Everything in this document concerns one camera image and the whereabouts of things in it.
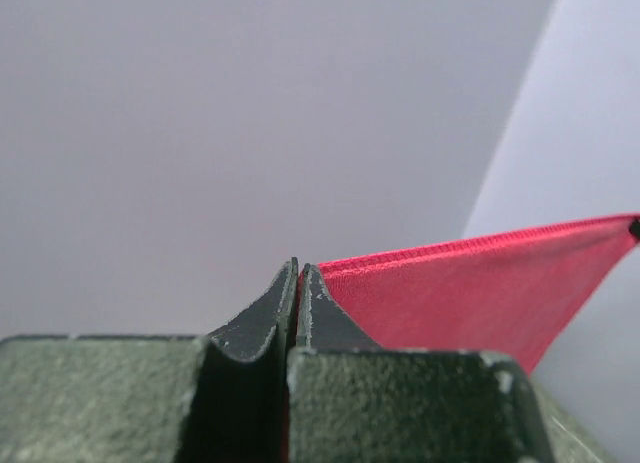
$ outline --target red fabric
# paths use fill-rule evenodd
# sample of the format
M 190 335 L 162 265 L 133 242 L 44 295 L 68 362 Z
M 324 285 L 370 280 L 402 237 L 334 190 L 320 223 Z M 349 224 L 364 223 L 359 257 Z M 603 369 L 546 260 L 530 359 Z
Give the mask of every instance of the red fabric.
M 636 239 L 621 215 L 321 263 L 329 291 L 389 349 L 505 352 L 531 372 Z

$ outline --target gray metal block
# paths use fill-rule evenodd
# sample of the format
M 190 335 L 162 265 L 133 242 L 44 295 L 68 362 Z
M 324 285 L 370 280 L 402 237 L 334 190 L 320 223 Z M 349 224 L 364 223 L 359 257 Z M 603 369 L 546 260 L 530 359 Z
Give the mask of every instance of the gray metal block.
M 554 461 L 533 389 L 493 353 L 289 353 L 289 461 Z
M 207 345 L 207 338 L 0 342 L 0 462 L 177 461 Z

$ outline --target textured metal surface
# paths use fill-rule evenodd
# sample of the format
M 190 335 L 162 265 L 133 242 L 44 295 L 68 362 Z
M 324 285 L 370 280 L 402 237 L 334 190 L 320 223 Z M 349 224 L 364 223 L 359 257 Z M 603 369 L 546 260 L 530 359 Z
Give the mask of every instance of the textured metal surface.
M 534 389 L 558 463 L 616 463 L 544 388 L 534 384 Z
M 524 372 L 495 354 L 289 355 L 289 461 L 554 461 Z
M 205 338 L 0 343 L 0 462 L 173 462 Z

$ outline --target gray wall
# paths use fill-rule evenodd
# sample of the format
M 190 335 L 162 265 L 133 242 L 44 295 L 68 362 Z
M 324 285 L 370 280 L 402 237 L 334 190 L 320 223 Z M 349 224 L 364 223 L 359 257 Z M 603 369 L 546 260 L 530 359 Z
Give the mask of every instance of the gray wall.
M 466 234 L 640 212 L 640 0 L 559 0 Z M 622 462 L 638 458 L 640 253 L 536 376 Z
M 0 335 L 459 237 L 551 2 L 0 0 Z

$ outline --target black metal clamp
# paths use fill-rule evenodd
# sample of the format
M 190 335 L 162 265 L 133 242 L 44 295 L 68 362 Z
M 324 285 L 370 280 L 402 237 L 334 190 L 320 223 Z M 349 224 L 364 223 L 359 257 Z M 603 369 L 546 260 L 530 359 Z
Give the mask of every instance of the black metal clamp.
M 0 463 L 217 461 L 554 460 L 511 358 L 386 351 L 295 259 L 208 336 L 0 343 Z

